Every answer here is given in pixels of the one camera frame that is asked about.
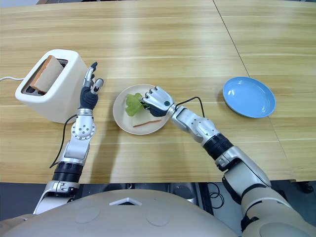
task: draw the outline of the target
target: bread slice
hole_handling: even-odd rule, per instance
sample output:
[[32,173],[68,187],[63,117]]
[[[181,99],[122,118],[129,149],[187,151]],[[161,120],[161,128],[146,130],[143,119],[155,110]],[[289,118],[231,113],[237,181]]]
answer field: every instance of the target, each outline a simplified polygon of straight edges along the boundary
[[30,86],[35,90],[47,93],[63,69],[58,60],[54,56],[49,55],[35,75]]
[[137,112],[133,117],[132,117],[132,123],[133,127],[139,127],[151,122],[160,122],[161,118],[154,117],[152,114],[145,109],[142,109],[141,111]]

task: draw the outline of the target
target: plate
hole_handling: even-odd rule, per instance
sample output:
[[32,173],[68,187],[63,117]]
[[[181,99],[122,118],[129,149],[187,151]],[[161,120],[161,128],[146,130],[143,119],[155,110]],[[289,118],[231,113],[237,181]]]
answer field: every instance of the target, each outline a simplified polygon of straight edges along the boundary
[[113,105],[113,116],[117,125],[123,129],[125,132],[135,134],[135,135],[146,135],[157,130],[161,129],[165,123],[168,121],[168,116],[161,117],[160,122],[151,122],[139,127],[133,127],[132,117],[128,116],[125,108],[126,106],[126,96],[127,94],[136,94],[141,93],[142,96],[145,95],[146,92],[149,92],[149,89],[154,88],[155,86],[149,84],[138,84],[133,85],[124,91],[122,91],[117,98],[115,99]]
[[223,87],[226,104],[238,114],[263,118],[276,107],[272,91],[262,82],[247,77],[229,79]]

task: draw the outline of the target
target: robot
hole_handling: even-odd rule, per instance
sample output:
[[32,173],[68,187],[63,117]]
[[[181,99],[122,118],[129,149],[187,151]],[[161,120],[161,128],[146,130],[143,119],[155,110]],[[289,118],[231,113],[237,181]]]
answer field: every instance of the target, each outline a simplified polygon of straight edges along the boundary
[[[96,63],[87,71],[76,122],[51,181],[33,214],[0,222],[0,236],[208,236],[236,237],[229,227],[189,201],[152,190],[115,190],[74,200],[86,161],[89,142],[96,131],[93,109],[102,79],[92,80]],[[142,102],[156,117],[168,116],[195,141],[201,143],[225,172],[223,183],[241,205],[243,237],[316,237],[316,228],[297,213],[276,191],[264,173],[239,147],[234,146],[214,123],[184,106],[159,86]]]

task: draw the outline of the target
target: power cord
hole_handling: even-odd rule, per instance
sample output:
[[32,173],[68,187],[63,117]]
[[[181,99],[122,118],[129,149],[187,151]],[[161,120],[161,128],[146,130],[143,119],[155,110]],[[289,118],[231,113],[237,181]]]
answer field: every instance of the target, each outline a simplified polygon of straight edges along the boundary
[[69,122],[69,120],[71,120],[73,117],[76,117],[76,116],[77,116],[77,115],[72,115],[72,116],[71,116],[69,119],[67,119],[67,121],[65,122],[65,124],[64,124],[64,129],[63,129],[63,139],[62,139],[62,141],[61,141],[61,145],[60,145],[59,152],[58,152],[58,154],[57,154],[55,160],[53,161],[53,163],[50,165],[49,168],[51,168],[51,167],[53,167],[54,165],[58,164],[58,162],[56,162],[56,161],[57,161],[57,159],[58,159],[58,157],[59,157],[59,155],[60,155],[61,149],[63,148],[63,145],[64,145],[66,125],[67,125],[67,123]]
[[194,99],[198,99],[198,100],[199,100],[199,104],[201,105],[201,110],[202,110],[203,118],[205,118],[204,109],[203,109],[203,104],[202,104],[201,99],[200,99],[198,96],[192,97],[191,99],[188,99],[188,100],[186,100],[186,101],[183,101],[183,102],[180,102],[180,103],[176,104],[176,109],[175,109],[175,110],[177,111],[179,105],[185,104],[185,103],[187,103],[187,102],[189,102],[189,101],[191,101],[191,100],[194,100]]
[[213,209],[219,209],[219,208],[221,208],[221,207],[224,205],[224,203],[225,203],[224,197],[223,197],[223,195],[220,193],[219,187],[218,187],[217,184],[215,184],[215,183],[213,183],[213,182],[210,182],[210,183],[208,183],[208,184],[214,185],[214,186],[216,187],[216,189],[217,189],[217,192],[211,192],[211,193],[209,194],[209,197],[210,197],[211,199],[212,199],[212,198],[218,198],[218,197],[221,199],[222,203],[221,203],[219,206],[216,206],[216,207],[212,206]]
[[24,78],[13,78],[13,77],[3,77],[3,78],[0,78],[0,80],[4,80],[4,79],[23,80]]

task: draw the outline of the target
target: white cord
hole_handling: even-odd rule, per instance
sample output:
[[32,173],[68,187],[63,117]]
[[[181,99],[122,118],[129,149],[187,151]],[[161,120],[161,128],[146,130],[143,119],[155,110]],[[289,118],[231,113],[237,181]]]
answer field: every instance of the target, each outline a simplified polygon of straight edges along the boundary
[[13,78],[13,77],[3,77],[3,78],[0,78],[0,80],[4,80],[4,79],[23,80],[24,78]]

